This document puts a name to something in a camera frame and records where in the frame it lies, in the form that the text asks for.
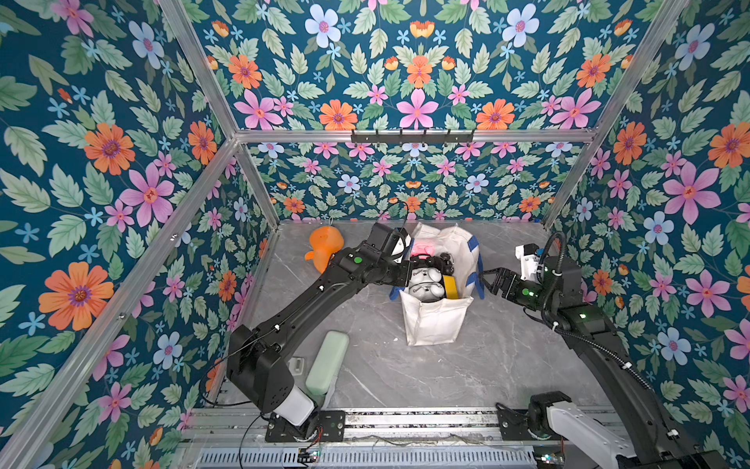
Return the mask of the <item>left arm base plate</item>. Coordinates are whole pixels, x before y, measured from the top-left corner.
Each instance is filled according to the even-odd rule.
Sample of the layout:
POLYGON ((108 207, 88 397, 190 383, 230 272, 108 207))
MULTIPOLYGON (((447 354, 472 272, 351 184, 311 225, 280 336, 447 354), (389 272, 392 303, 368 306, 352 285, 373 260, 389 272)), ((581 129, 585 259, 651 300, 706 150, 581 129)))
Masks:
POLYGON ((266 443, 340 443, 344 440, 347 414, 343 410, 314 410, 299 426, 278 414, 267 425, 266 443))

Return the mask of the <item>black twin-bell alarm clock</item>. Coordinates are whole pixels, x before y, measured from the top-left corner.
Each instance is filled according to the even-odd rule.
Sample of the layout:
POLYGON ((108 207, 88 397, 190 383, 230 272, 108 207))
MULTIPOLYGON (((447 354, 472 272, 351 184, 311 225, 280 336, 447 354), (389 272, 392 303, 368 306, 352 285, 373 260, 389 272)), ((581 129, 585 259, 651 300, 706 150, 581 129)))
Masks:
POLYGON ((443 276, 452 277, 455 272, 452 257, 449 253, 443 252, 439 255, 433 255, 426 259, 429 268, 437 269, 443 276))

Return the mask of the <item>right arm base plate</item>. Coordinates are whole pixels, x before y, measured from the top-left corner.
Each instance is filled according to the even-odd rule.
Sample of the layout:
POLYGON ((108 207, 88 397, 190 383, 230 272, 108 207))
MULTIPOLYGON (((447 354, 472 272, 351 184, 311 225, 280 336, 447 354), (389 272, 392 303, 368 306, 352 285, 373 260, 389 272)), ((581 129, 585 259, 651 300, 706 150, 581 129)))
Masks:
POLYGON ((495 404, 498 427, 504 441, 547 441, 557 437, 549 426, 547 408, 530 402, 527 410, 515 410, 502 403, 495 404))

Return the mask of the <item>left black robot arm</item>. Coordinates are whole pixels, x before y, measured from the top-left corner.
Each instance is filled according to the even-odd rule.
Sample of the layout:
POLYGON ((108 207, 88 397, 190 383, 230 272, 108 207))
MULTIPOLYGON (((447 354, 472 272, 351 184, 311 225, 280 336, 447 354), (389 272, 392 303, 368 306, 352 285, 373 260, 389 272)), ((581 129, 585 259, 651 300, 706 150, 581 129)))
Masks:
POLYGON ((287 362, 334 310, 367 285, 403 287, 411 238, 404 228, 375 224, 366 240, 329 255, 320 277, 279 313, 230 335, 226 377, 261 414, 274 414, 307 439, 320 407, 296 384, 287 362))

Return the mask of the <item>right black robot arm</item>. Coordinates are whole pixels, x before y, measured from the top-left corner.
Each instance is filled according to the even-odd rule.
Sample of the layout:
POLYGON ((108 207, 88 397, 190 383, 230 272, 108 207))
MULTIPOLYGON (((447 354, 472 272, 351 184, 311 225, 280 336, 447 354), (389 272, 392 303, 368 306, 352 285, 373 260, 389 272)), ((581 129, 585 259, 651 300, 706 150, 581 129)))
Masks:
POLYGON ((582 412, 561 391, 534 395, 525 425, 536 437, 560 437, 601 468, 724 468, 724 457, 697 443, 668 412, 638 372, 613 321, 582 292, 582 269, 557 232, 543 247, 517 249, 519 272, 485 270, 486 291, 520 306, 535 322, 562 337, 605 392, 625 437, 582 412))

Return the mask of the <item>white canvas tote bag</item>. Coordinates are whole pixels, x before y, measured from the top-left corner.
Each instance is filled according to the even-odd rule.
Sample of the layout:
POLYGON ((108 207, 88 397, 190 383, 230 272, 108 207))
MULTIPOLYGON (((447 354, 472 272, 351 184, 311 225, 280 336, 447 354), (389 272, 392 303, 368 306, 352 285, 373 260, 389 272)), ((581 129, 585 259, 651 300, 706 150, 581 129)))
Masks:
MULTIPOLYGON (((457 226, 439 229, 423 223, 419 223, 412 233, 411 246, 414 240, 431 240, 437 244, 436 255, 443 252, 451 255, 455 268, 453 277, 457 282, 460 298, 421 303, 408 294, 409 286, 393 287, 390 299, 398 300, 402 305, 406 342, 412 347, 453 343, 474 302, 473 294, 484 294, 479 280, 482 267, 479 241, 473 234, 457 226)), ((411 258, 410 250, 408 259, 412 263, 412 270, 428 267, 428 257, 411 258)))

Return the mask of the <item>yellow square alarm clock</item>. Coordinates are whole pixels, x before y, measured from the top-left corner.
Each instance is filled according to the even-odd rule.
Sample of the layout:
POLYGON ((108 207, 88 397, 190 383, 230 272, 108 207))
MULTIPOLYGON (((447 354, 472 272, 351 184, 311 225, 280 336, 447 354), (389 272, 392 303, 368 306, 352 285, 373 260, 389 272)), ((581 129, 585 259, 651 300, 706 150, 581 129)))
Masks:
POLYGON ((446 299, 457 300, 460 298, 455 277, 443 276, 443 288, 445 289, 446 299))

